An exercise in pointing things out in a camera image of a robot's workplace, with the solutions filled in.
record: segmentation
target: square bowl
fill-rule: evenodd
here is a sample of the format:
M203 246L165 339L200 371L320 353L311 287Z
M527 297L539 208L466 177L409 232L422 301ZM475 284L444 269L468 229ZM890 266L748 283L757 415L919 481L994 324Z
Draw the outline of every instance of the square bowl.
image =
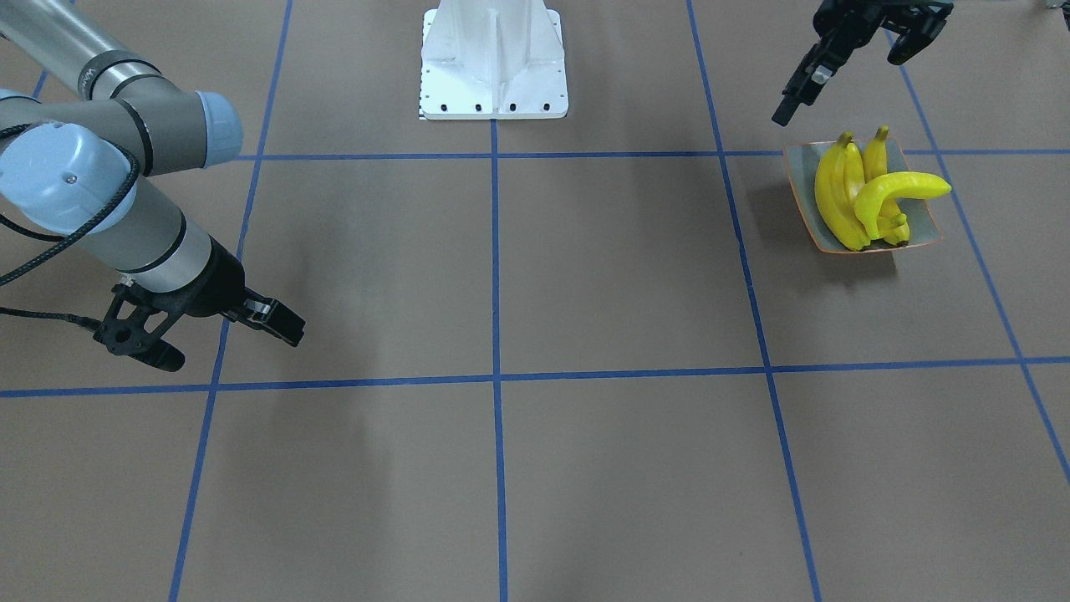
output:
M817 163L835 142L811 142L808 144L795 144L784 149L784 161L788 167L788 179L792 184L792 191L795 195L795 203L798 204L799 213L806 229L810 232L810 237L822 252L842 252L845 254L858 254L861 252L886 252L888 250L901 250L904 248L915 248L932 244L943 237L943 232L933 220L933 215L929 211L929 203L917 198L901 198L899 206L906 213L907 223L911 226L911 241L903 246L895 246L875 240L870 246L861 250L851 250L843 246L832 231L825 225L817 211L817 201L814 198L813 187L817 173ZM899 142L888 138L888 172L908 171L906 157L899 146Z

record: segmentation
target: gray robot arm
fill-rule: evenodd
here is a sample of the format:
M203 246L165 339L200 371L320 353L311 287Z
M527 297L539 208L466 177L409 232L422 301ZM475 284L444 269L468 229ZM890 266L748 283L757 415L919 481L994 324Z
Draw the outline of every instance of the gray robot arm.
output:
M0 34L82 98L48 105L0 90L0 194L63 235L57 247L77 244L123 275L104 320L79 323L94 340L174 371L184 357L163 335L183 315L219 314L296 346L304 321L245 287L241 262L146 179L233 158L242 128L230 103L182 92L62 0L0 2Z

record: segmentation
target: yellow banana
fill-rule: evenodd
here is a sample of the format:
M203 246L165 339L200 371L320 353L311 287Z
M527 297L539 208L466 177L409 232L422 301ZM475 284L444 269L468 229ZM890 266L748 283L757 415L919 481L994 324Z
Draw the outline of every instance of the yellow banana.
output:
M851 136L851 132L844 132L822 155L821 161L817 163L813 191L821 218L825 220L825 225L836 238L851 250L861 250L872 241L855 217L843 183L845 154Z
M896 229L888 232L888 235L884 236L884 241L888 244L893 244L896 246L902 246L911 241L911 226L910 223L903 223Z
M870 143L866 144L866 152L862 153L862 168L866 172L866 181L870 181L877 175L888 172L888 126L882 125L876 130L876 135ZM895 226L888 221L882 222L881 217L895 218ZM877 229L881 237L888 244L905 244L911 240L911 227L906 223L906 214L899 207L896 197L890 196L881 204L881 213L877 218Z
M887 198L935 198L949 191L951 191L951 184L932 173L920 171L885 173L866 182L866 185L862 186L861 191L855 198L855 216L866 228L866 233L875 240L881 237L876 217Z
M900 213L892 217L877 215L876 227L881 237L888 244L899 246L911 240L911 226L906 222L906 213Z
M862 153L862 165L866 169L866 181L884 175L888 172L888 126L882 125Z
M866 168L862 163L862 153L858 150L858 144L854 140L847 142L844 150L843 185L847 189L847 200L855 202L855 197L866 185Z

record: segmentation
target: light blue joint cap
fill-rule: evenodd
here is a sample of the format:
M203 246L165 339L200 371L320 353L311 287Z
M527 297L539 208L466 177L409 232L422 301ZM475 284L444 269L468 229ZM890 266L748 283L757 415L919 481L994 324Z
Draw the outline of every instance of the light blue joint cap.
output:
M232 160L242 152L242 120L238 111L223 94L197 92L204 107L204 129L208 148L204 152L204 167Z
M20 134L0 154L0 194L34 223L70 234L104 207L129 173L119 149L74 123L45 123ZM137 184L90 233L126 216Z
M9 90L6 88L0 88L0 101L4 98L30 98L33 102L40 102L29 94L24 94L21 92L16 92L14 90Z

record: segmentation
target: banana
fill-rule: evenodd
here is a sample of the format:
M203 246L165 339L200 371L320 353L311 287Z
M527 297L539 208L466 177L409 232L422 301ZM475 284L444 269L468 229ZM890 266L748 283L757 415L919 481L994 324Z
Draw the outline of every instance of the banana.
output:
M876 130L876 135L873 136L873 140L866 144L866 152L862 153L862 167L866 171L866 181L870 181L878 175L884 175L888 172L888 126L882 125ZM889 227L887 221L882 223L880 217L897 219L895 226ZM890 196L884 200L881 204L881 213L877 218L877 229L883 234L881 237L884 238L888 244L901 245L906 244L911 238L911 227L906 225L906 214L900 209L899 202L896 197Z
M904 245L911 240L911 226L906 222L906 213L900 213L892 217L877 215L876 227L881 237L893 246Z
M866 168L866 181L884 175L888 172L888 126L882 125L862 153L862 165Z
M893 244L896 246L903 246L911 241L911 226L910 223L903 223L896 229L888 232L888 235L884 236L884 241L888 244Z
M847 142L844 151L843 185L847 189L847 200L855 202L855 197L866 185L866 167L862 160L862 153L858 150L858 144L854 140Z
M813 191L821 218L825 220L825 225L836 238L851 250L861 250L869 246L872 240L855 217L843 183L846 148L851 137L851 132L844 132L822 155L821 161L817 163Z
M935 198L951 191L948 184L939 175L920 171L896 171L885 173L866 182L855 198L854 212L866 228L866 233L873 240L881 237L876 218L881 207L888 198Z

